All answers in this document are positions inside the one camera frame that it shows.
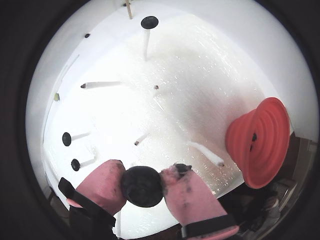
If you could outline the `pink padded gripper finger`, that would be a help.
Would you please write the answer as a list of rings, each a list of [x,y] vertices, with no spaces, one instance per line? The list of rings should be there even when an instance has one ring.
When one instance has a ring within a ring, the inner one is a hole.
[[[183,163],[160,173],[163,196],[172,216],[180,223],[180,240],[224,240],[239,226],[202,178]]]
[[[93,170],[77,188],[62,177],[58,189],[69,204],[69,225],[83,240],[116,240],[113,232],[118,213],[127,199],[121,191],[126,169],[110,159]]]

